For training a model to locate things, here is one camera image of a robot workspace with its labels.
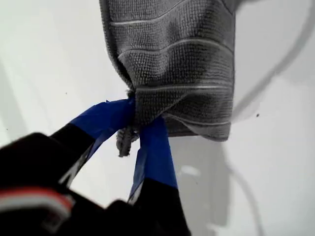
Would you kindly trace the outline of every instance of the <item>microfiber towel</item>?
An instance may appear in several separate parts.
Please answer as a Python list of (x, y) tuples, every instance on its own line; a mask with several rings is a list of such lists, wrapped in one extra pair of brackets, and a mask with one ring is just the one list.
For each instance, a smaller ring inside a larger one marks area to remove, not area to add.
[(135, 96), (134, 130), (163, 115), (169, 136), (225, 141), (234, 92), (234, 0), (100, 0), (108, 55)]

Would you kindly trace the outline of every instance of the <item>white surface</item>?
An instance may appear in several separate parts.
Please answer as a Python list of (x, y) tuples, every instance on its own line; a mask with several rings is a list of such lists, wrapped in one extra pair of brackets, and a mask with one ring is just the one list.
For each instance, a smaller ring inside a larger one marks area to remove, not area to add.
[[(315, 0), (239, 8), (229, 141), (170, 139), (194, 235), (314, 235), (314, 22)], [(96, 0), (2, 0), (0, 145), (125, 97), (104, 48)], [(102, 206), (126, 199), (138, 148), (120, 159), (112, 137), (72, 188)]]

